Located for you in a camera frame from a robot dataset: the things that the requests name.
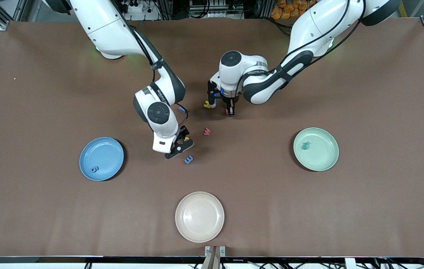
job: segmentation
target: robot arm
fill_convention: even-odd
[[[178,139],[188,135],[179,128],[171,105],[183,100],[185,87],[174,74],[151,42],[139,31],[132,28],[110,0],[70,0],[71,6],[86,31],[89,39],[101,54],[109,59],[124,55],[139,54],[149,60],[152,70],[159,72],[160,79],[139,90],[133,105],[143,121],[154,132],[153,150],[175,155],[185,150],[175,150]]]
[[[241,90],[252,104],[267,102],[313,57],[325,54],[333,39],[359,18],[363,18],[365,25],[375,25],[387,19],[398,6],[398,0],[321,0],[294,23],[287,56],[275,69],[269,71],[260,56],[246,56],[238,51],[225,53],[219,72],[209,82],[210,107],[215,107],[215,99],[223,99],[228,102],[226,112],[231,115],[229,107],[238,100]]]

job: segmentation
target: brown table surface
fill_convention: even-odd
[[[202,107],[222,54],[258,54],[274,67],[288,37],[264,20],[144,22],[140,31],[186,85],[190,165],[152,151],[133,109],[152,78],[145,58],[104,59],[75,23],[0,32],[0,256],[193,256],[205,245],[231,256],[424,256],[418,19],[359,26],[266,104],[241,100],[233,118]],[[292,158],[294,135],[311,126],[340,145],[328,171]],[[101,136],[121,141],[127,161],[116,178],[93,182],[78,159]],[[225,209],[222,232],[205,244],[185,240],[174,221],[193,191]]]

